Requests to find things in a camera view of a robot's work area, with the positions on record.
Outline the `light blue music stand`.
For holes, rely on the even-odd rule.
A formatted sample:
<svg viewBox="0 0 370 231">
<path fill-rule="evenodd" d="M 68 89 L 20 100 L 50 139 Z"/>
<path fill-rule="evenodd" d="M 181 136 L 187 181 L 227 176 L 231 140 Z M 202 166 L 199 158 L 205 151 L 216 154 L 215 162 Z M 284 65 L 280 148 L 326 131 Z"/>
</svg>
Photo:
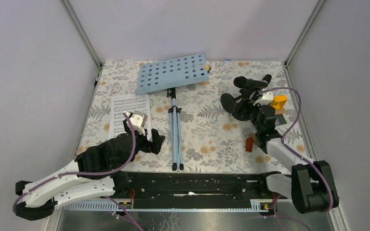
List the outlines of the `light blue music stand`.
<svg viewBox="0 0 370 231">
<path fill-rule="evenodd" d="M 157 61 L 140 66 L 135 94 L 166 90 L 172 105 L 168 110 L 172 147 L 172 170 L 184 170 L 182 154 L 181 108 L 177 106 L 176 88 L 206 82 L 209 73 L 202 53 Z"/>
</svg>

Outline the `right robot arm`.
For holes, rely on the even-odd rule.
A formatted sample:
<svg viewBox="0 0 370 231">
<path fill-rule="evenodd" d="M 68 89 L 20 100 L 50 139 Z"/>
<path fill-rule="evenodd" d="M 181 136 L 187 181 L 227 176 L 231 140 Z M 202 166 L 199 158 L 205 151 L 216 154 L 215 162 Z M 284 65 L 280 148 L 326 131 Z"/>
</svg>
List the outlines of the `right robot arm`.
<svg viewBox="0 0 370 231">
<path fill-rule="evenodd" d="M 257 185 L 263 198 L 274 193 L 290 198 L 301 214 L 327 212 L 339 205 L 331 167 L 326 161 L 306 158 L 289 147 L 276 130 L 275 109 L 269 105 L 256 105 L 250 121 L 256 128 L 254 143 L 265 153 L 278 160 L 291 175 L 269 173 Z"/>
</svg>

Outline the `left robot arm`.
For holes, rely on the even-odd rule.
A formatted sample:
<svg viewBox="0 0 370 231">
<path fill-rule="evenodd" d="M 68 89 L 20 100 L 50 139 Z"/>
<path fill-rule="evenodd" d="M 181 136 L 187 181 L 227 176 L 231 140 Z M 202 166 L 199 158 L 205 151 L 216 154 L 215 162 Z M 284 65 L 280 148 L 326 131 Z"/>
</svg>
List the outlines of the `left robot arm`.
<svg viewBox="0 0 370 231">
<path fill-rule="evenodd" d="M 130 121 L 124 120 L 123 124 L 124 133 L 89 147 L 57 172 L 35 182 L 18 181 L 15 184 L 18 198 L 12 206 L 15 215 L 34 221 L 79 200 L 132 195 L 123 168 L 139 152 L 159 154 L 165 136 L 153 128 L 152 139 L 148 140 L 147 133 L 137 131 Z"/>
</svg>

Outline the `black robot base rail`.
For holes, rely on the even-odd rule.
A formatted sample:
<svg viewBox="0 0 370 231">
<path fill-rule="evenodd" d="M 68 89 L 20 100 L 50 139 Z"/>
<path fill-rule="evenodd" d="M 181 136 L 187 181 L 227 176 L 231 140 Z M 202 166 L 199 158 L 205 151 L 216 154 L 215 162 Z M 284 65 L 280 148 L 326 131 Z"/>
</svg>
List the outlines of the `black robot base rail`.
<svg viewBox="0 0 370 231">
<path fill-rule="evenodd" d="M 132 195 L 107 196 L 131 210 L 260 210 L 278 195 L 261 174 L 126 172 Z"/>
</svg>

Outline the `sheet music page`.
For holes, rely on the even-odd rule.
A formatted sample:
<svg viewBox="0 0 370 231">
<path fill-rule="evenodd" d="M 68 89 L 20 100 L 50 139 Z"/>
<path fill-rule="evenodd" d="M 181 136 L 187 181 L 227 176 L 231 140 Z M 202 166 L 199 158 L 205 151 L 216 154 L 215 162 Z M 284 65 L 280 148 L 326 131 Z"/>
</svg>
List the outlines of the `sheet music page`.
<svg viewBox="0 0 370 231">
<path fill-rule="evenodd" d="M 108 139 L 117 137 L 119 134 L 125 133 L 123 120 L 123 112 L 138 111 L 147 115 L 145 121 L 145 128 L 148 131 L 147 138 L 151 138 L 151 116 L 150 116 L 150 101 L 147 94 L 143 95 L 115 95 L 111 97 L 111 111 L 110 111 L 110 126 L 108 131 Z"/>
</svg>

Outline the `black microphone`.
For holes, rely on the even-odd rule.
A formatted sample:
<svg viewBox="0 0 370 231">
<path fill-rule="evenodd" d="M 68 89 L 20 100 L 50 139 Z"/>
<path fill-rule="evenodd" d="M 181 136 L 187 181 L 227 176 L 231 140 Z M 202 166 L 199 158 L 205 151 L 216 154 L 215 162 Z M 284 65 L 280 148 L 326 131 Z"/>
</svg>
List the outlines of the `black microphone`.
<svg viewBox="0 0 370 231">
<path fill-rule="evenodd" d="M 271 74 L 266 74 L 263 78 L 262 81 L 266 83 L 266 86 L 271 82 L 272 80 L 272 75 Z"/>
<path fill-rule="evenodd" d="M 266 80 L 254 80 L 243 76 L 236 77 L 233 83 L 240 89 L 264 89 L 268 86 L 268 81 Z"/>
</svg>

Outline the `black microphone stand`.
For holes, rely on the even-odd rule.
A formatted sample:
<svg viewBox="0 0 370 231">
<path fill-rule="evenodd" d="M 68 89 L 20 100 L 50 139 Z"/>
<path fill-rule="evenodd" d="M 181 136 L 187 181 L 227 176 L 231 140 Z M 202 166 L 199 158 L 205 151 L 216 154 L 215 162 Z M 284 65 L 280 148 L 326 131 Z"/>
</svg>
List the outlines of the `black microphone stand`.
<svg viewBox="0 0 370 231">
<path fill-rule="evenodd" d="M 228 113 L 239 113 L 247 109 L 252 96 L 257 92 L 255 88 L 242 88 L 239 90 L 239 96 L 233 97 L 230 93 L 224 93 L 220 97 L 220 102 L 224 110 Z"/>
<path fill-rule="evenodd" d="M 253 88 L 243 88 L 239 93 L 240 95 L 234 99 L 235 110 L 232 113 L 232 116 L 236 120 L 246 121 L 249 119 L 251 108 L 254 103 L 252 95 L 255 94 L 255 90 Z"/>
</svg>

